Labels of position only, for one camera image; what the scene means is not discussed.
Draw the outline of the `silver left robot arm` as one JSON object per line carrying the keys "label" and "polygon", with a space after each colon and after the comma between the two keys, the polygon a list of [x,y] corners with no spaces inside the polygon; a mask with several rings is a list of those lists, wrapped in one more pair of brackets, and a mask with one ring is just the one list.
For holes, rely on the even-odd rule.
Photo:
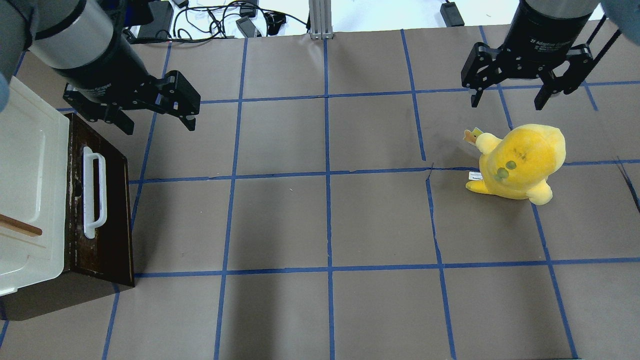
{"label": "silver left robot arm", "polygon": [[66,80],[64,100],[89,122],[115,125],[127,135],[127,111],[169,114],[190,132],[201,95],[177,70],[151,75],[120,29],[96,0],[1,2],[1,108],[23,52],[30,51]]}

